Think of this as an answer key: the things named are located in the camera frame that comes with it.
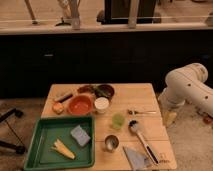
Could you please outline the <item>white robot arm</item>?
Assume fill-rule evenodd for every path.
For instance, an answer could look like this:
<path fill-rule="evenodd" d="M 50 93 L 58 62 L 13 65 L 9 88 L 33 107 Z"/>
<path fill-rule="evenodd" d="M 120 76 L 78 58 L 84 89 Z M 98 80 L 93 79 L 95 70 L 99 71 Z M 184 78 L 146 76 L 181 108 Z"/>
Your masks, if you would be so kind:
<path fill-rule="evenodd" d="M 175 120 L 177 110 L 186 101 L 195 105 L 198 111 L 213 118 L 213 88 L 205 85 L 207 78 L 208 71 L 200 63 L 192 63 L 167 73 L 166 87 L 158 96 L 165 126 L 169 126 Z"/>

